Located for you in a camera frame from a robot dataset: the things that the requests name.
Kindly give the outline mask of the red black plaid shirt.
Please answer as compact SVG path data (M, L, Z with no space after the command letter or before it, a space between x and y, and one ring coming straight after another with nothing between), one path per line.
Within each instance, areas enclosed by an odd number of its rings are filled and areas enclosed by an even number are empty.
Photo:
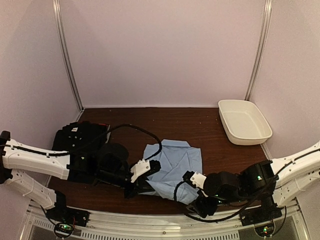
M107 123L97 123L97 124L100 125L100 126L110 127L110 124L107 124Z

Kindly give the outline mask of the light blue long sleeve shirt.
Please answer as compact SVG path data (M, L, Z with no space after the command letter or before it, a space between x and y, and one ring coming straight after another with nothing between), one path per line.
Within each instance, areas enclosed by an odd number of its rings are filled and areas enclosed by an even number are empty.
M147 177L146 182L153 190L144 195L173 200L174 190L187 171L203 172L202 153L187 141L164 139L161 144L161 152L153 158L160 162L161 169Z

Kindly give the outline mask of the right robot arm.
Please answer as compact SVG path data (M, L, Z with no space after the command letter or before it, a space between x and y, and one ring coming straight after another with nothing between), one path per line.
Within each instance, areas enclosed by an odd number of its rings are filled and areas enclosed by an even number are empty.
M220 205L244 202L239 212L244 225L281 217L286 204L319 178L318 142L290 156L255 163L241 173L188 171L183 176L198 194L187 206L190 212L205 219Z

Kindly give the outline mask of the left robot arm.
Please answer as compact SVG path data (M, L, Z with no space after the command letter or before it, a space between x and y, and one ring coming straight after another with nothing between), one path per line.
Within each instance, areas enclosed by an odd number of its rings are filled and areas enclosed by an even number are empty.
M65 194L45 187L27 173L76 183L103 182L124 189L124 196L130 198L139 192L138 182L151 173L154 161L143 158L130 166L128 156L127 149L117 143L104 143L95 152L47 150L24 145L12 139L10 132L2 131L0 182L37 202L61 222L67 222L72 218L72 211L67 207Z

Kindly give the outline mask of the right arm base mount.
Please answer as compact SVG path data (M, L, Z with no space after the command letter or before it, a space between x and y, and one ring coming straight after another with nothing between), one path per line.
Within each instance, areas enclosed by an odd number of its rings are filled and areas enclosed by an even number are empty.
M267 221L271 221L282 216L283 207L278 207L271 198L261 201L261 206L245 209L239 216L243 226L255 225Z

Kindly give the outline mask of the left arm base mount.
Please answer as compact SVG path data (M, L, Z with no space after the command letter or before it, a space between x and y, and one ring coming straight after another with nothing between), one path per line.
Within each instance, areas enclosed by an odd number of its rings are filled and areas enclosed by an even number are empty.
M90 213L86 210L68 207L63 201L57 201L53 208L46 210L46 216L57 222L86 227Z

